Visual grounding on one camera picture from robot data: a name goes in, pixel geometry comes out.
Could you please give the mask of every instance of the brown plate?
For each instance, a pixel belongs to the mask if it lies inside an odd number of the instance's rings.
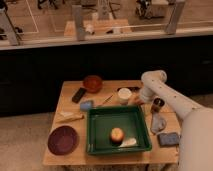
[[[70,126],[61,126],[50,134],[48,148],[55,155],[65,155],[76,148],[77,142],[78,135],[75,129]]]

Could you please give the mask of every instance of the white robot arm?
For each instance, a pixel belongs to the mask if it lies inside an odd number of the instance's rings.
[[[213,109],[204,107],[168,87],[162,70],[145,72],[140,90],[143,102],[161,97],[183,120],[179,171],[213,171]]]

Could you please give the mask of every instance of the red bowl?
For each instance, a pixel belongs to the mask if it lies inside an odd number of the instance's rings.
[[[98,75],[89,75],[84,78],[83,86],[89,93],[97,93],[102,88],[102,78]]]

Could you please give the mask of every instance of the dark cabinet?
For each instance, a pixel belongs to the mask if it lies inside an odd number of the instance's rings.
[[[213,36],[0,51],[0,115],[54,111],[63,81],[163,69],[186,95],[213,92]]]

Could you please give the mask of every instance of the green plastic tray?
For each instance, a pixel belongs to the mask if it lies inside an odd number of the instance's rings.
[[[114,144],[109,136],[112,128],[124,131],[123,143],[130,138],[130,146]],[[92,155],[134,151],[149,151],[152,145],[143,112],[138,106],[101,107],[90,109],[87,118],[87,153]]]

